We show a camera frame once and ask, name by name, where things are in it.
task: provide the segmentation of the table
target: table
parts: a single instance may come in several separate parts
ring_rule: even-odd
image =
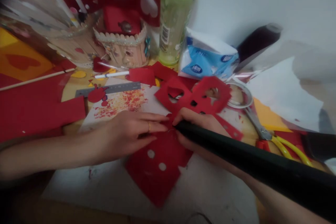
[[[87,88],[90,79],[94,79],[91,70],[81,69],[87,73],[84,78],[70,78],[63,90],[62,101],[70,100],[74,97],[76,90]],[[103,86],[107,79],[96,80],[92,82]],[[92,103],[86,102],[86,111],[88,112],[92,107]],[[242,142],[250,145],[255,145],[258,134],[254,126],[249,121],[248,117],[242,115],[241,118],[244,123],[242,124],[244,137]],[[64,134],[76,134],[79,130],[83,120],[74,122],[63,127]],[[281,155],[280,151],[273,143],[270,143],[272,152]],[[325,170],[323,165],[319,162],[312,162],[314,167]],[[17,193],[14,200],[14,212],[20,216],[27,223],[125,223],[125,224],[150,224],[154,223],[147,220],[141,220],[130,216],[108,213],[95,209],[88,209],[79,206],[73,206],[66,203],[42,199],[40,197],[45,186],[48,184],[53,172],[47,172],[38,175],[31,183],[25,186],[25,189]],[[256,198],[257,210],[260,218],[260,223],[270,223],[270,219],[265,211],[264,206]]]

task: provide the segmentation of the scissors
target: scissors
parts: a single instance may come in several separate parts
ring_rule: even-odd
[[[294,160],[292,155],[288,152],[288,150],[284,146],[286,145],[288,148],[293,150],[299,156],[303,164],[313,167],[307,156],[299,148],[297,148],[292,143],[288,142],[287,140],[277,135],[272,135],[268,130],[266,130],[266,128],[261,125],[257,115],[250,109],[250,107],[244,108],[244,111],[246,112],[247,117],[253,123],[261,139],[266,141],[272,141],[279,148],[280,152],[283,154],[285,158]],[[265,143],[265,147],[267,151],[271,152],[267,142]]]

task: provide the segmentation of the blue tissue packaging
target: blue tissue packaging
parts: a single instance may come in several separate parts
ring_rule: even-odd
[[[185,40],[180,60],[181,76],[195,79],[217,76],[225,81],[239,64],[237,50],[218,38],[187,28]]]

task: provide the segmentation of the barcode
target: barcode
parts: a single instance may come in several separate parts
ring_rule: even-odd
[[[168,45],[170,29],[162,24],[162,42]]]

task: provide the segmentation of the white wall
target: white wall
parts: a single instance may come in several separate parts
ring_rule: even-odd
[[[336,0],[198,0],[189,26],[237,46],[269,22],[283,26],[281,40],[336,51]]]

